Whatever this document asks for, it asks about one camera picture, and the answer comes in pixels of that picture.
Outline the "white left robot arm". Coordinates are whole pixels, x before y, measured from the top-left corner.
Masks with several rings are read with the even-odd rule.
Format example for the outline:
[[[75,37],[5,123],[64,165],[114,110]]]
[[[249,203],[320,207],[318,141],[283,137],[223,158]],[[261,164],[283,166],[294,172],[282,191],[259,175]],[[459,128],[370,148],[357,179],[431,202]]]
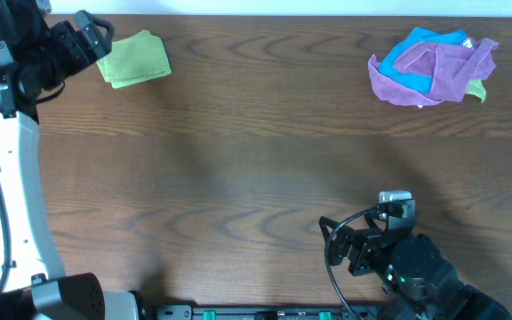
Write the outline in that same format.
[[[47,1],[0,0],[0,319],[138,319],[133,292],[70,276],[39,174],[39,104],[111,51],[113,26],[86,11],[54,26]]]

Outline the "green microfiber cloth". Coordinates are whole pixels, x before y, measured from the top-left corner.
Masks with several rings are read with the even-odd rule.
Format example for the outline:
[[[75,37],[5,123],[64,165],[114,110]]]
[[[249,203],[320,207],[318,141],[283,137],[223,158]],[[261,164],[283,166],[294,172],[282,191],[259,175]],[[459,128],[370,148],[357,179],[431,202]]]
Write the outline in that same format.
[[[112,51],[97,61],[100,72],[114,89],[140,84],[172,73],[158,36],[148,30],[112,43]]]

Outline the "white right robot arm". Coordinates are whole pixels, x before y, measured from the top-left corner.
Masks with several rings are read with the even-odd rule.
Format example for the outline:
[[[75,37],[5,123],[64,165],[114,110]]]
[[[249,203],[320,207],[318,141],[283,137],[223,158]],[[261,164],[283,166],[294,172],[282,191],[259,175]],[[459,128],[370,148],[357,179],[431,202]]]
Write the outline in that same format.
[[[413,234],[415,221],[412,199],[383,200],[342,222],[319,220],[327,273],[341,301],[332,267],[348,259],[352,276],[374,273],[395,297],[397,305],[380,319],[512,319],[498,301],[462,283],[428,236]]]

